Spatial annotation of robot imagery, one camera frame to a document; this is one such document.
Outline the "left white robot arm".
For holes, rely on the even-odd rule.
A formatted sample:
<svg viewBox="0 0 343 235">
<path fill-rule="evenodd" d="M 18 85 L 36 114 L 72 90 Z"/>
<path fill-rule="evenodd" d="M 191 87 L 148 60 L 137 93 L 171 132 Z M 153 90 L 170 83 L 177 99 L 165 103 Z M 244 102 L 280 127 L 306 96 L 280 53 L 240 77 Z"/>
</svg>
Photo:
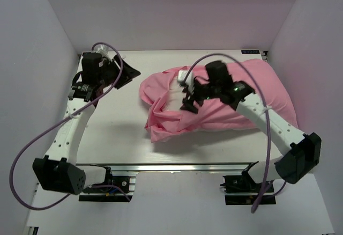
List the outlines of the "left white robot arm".
<svg viewBox="0 0 343 235">
<path fill-rule="evenodd" d="M 80 194 L 96 186 L 106 192 L 113 186 L 110 167 L 76 165 L 77 152 L 87 123 L 98 105 L 105 88 L 120 89 L 140 76 L 140 72 L 124 60 L 107 53 L 82 53 L 72 81 L 66 107 L 66 123 L 62 124 L 43 158 L 35 158 L 33 171 L 44 190 Z"/>
</svg>

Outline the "pink pillowcase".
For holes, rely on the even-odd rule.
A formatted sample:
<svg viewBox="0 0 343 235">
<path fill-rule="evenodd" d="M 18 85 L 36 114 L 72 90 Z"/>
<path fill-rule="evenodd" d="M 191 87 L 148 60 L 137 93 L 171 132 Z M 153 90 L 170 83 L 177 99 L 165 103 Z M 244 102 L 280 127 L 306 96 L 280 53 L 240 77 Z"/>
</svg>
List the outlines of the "pink pillowcase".
<svg viewBox="0 0 343 235">
<path fill-rule="evenodd" d="M 234 81 L 244 81 L 253 89 L 256 84 L 262 89 L 267 105 L 271 106 L 291 125 L 297 127 L 297 118 L 288 92 L 273 68 L 259 59 L 246 60 L 242 63 L 244 71 L 237 64 L 227 65 Z M 172 80 L 182 67 L 175 67 L 150 75 L 140 84 L 140 99 L 149 105 L 145 129 L 151 142 L 167 141 L 174 136 L 198 130 L 246 130 L 256 126 L 243 115 L 235 112 L 219 99 L 205 100 L 198 114 L 188 111 L 166 111 L 165 103 Z"/>
</svg>

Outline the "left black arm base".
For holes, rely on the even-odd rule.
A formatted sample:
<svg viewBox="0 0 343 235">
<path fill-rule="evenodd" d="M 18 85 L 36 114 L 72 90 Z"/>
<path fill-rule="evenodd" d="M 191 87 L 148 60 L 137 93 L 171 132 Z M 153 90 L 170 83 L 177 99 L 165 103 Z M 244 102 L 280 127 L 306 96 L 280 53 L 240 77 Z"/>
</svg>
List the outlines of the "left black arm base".
<svg viewBox="0 0 343 235">
<path fill-rule="evenodd" d="M 79 194 L 80 202 L 129 203 L 136 185 L 136 175 L 113 171 L 110 166 L 85 165 L 86 182 Z"/>
</svg>

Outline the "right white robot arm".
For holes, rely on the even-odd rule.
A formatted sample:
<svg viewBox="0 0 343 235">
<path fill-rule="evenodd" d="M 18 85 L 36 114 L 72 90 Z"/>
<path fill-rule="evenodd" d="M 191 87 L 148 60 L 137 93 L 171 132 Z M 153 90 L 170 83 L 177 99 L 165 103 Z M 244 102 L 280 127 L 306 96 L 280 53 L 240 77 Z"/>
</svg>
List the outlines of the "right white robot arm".
<svg viewBox="0 0 343 235">
<path fill-rule="evenodd" d="M 192 70 L 178 75 L 185 93 L 181 109 L 197 114 L 205 100 L 219 99 L 255 124 L 282 155 L 247 167 L 242 172 L 246 190 L 253 192 L 262 182 L 275 179 L 296 184 L 319 164 L 322 140 L 316 133 L 308 135 L 294 127 L 266 104 L 261 92 L 244 81 L 233 81 L 222 61 L 208 63 L 205 70 L 208 78 L 204 83 L 188 78 Z"/>
</svg>

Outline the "white pillow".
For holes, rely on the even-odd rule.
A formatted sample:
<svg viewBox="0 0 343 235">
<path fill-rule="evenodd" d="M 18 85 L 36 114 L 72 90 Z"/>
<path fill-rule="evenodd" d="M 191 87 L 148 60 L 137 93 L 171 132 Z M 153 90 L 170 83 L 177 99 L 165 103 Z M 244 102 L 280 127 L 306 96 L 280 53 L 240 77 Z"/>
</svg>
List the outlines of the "white pillow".
<svg viewBox="0 0 343 235">
<path fill-rule="evenodd" d="M 169 91 L 167 94 L 167 101 L 165 103 L 166 111 L 179 111 L 182 107 L 182 100 L 185 96 L 183 93 L 184 87 L 180 86 L 175 77 L 169 86 Z"/>
</svg>

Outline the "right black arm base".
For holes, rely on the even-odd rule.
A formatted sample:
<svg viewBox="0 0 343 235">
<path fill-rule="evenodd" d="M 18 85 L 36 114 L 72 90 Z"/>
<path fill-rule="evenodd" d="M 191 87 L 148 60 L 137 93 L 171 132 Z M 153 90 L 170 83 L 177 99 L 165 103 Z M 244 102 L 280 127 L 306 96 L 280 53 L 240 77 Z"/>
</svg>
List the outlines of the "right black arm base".
<svg viewBox="0 0 343 235">
<path fill-rule="evenodd" d="M 253 205 L 262 186 L 257 184 L 249 187 L 243 182 L 240 175 L 225 175 L 223 176 L 223 183 L 219 187 L 225 195 L 226 205 Z M 275 205 L 276 199 L 273 196 L 273 185 L 267 182 L 265 188 L 266 191 L 262 196 L 260 204 Z"/>
</svg>

